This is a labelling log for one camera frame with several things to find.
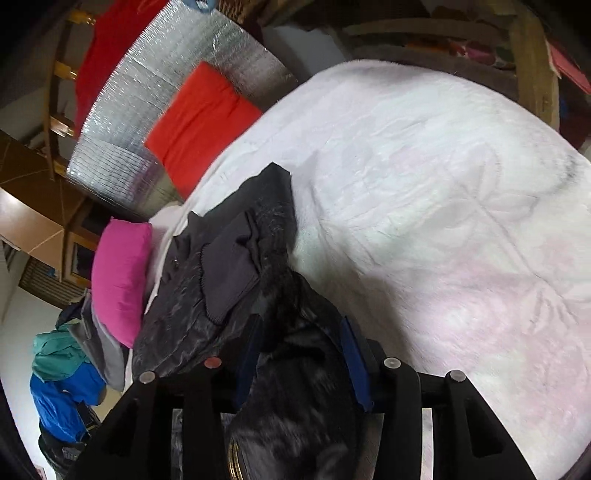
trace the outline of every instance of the gold zipper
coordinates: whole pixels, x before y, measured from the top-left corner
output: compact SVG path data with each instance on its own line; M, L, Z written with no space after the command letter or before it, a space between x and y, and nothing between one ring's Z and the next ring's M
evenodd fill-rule
M232 480L244 480L238 461L238 444L234 440L230 440L228 445L228 469Z

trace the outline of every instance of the pink fabric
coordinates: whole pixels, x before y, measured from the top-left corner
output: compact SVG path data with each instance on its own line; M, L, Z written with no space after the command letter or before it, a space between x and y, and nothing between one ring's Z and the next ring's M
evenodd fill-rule
M92 265L92 302L100 321L132 348L141 326L152 226L112 219Z

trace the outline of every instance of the white blanket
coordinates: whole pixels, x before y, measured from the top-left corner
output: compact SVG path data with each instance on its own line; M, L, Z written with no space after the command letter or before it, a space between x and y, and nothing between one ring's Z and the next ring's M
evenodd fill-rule
M184 213L205 214L270 162L292 174L294 269L386 353L466 372L538 480L564 474L591 440L587 160L484 87L358 61L268 111ZM186 216L175 223L156 273ZM427 445L424 478L430 468Z

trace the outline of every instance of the black jacket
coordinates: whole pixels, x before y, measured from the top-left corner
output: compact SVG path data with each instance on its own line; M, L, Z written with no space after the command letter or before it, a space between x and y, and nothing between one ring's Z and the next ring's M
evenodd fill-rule
M275 164L204 217L190 214L134 345L134 377L185 372L239 335L251 313L262 317L255 379L225 422L229 467L244 480L346 480L355 470L359 411L341 316L288 266L295 222L290 176Z

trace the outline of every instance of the red cloth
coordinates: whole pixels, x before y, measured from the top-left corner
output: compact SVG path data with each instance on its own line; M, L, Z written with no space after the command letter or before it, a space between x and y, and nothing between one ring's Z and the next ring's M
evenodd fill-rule
M95 25L95 34L76 77L76 131L123 55L168 0L115 0Z
M186 199L216 157L260 116L261 111L236 93L223 75L201 62L145 145Z

